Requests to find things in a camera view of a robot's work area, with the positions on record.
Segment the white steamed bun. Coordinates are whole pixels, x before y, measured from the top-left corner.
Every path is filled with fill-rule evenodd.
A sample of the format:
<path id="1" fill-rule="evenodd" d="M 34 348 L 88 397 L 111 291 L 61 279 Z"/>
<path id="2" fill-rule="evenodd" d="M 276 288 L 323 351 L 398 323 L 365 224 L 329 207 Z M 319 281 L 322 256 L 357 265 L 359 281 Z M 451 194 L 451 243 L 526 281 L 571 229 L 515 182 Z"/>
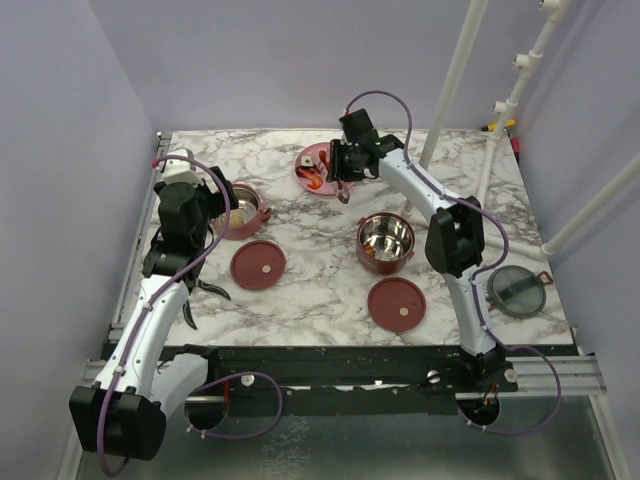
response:
<path id="1" fill-rule="evenodd" d="M 230 212 L 228 226 L 230 228 L 239 228 L 245 224 L 244 211 L 234 209 Z"/>

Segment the pink food tongs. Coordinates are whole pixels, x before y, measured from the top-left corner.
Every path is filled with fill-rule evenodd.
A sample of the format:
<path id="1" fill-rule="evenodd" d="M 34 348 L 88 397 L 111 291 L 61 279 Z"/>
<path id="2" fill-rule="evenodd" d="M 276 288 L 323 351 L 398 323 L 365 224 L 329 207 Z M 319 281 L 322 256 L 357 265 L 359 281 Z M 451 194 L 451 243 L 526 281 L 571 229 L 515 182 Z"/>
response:
<path id="1" fill-rule="evenodd" d="M 336 180 L 334 182 L 334 191 L 335 191 L 336 197 L 342 204 L 349 203 L 351 194 L 350 194 L 349 185 L 346 182 L 342 180 Z"/>

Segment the dark red steel lunch pot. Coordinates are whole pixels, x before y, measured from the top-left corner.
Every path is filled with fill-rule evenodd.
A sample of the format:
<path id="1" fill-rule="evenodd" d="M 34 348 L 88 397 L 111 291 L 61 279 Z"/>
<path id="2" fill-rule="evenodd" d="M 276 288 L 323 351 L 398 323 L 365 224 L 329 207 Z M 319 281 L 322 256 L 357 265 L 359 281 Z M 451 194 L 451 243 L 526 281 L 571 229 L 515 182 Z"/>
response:
<path id="1" fill-rule="evenodd" d="M 357 223 L 356 256 L 365 270 L 376 275 L 399 273 L 414 256 L 415 233 L 399 215 L 379 212 L 362 217 Z M 363 250 L 364 244 L 376 249 L 374 256 Z"/>

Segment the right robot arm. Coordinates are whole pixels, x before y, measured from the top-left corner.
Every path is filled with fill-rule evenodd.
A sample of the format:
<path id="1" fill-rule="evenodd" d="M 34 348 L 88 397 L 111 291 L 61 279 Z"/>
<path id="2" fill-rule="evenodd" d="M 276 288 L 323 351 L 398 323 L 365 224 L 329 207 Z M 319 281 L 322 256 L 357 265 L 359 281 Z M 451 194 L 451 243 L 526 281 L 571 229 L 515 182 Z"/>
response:
<path id="1" fill-rule="evenodd" d="M 429 221 L 425 255 L 449 290 L 460 346 L 474 357 L 460 365 L 459 378 L 469 390 L 486 388 L 494 381 L 496 371 L 488 359 L 480 356 L 494 350 L 498 341 L 487 324 L 488 306 L 480 274 L 495 267 L 482 264 L 483 221 L 495 218 L 481 208 L 477 199 L 459 197 L 409 160 L 404 145 L 393 135 L 368 145 L 334 139 L 328 157 L 329 181 L 350 183 L 379 178 L 404 195 Z"/>

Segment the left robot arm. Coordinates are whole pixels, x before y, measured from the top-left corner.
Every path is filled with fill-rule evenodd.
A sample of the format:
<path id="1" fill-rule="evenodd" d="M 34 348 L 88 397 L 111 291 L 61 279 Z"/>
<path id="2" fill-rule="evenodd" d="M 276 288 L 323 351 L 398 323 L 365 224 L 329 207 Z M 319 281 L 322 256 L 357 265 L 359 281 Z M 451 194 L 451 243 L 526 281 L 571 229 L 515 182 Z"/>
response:
<path id="1" fill-rule="evenodd" d="M 154 163 L 165 167 L 155 185 L 160 204 L 157 238 L 144 259 L 138 298 L 124 331 L 91 386 L 78 386 L 69 409 L 82 449 L 102 458 L 151 460 L 163 442 L 174 411 L 188 394 L 206 395 L 220 385 L 221 371 L 201 355 L 183 353 L 159 372 L 158 362 L 171 325 L 187 304 L 206 257 L 220 242 L 210 222 L 237 208 L 232 184 L 217 167 L 206 169 L 212 192 L 190 160 L 173 172 L 178 157 Z"/>

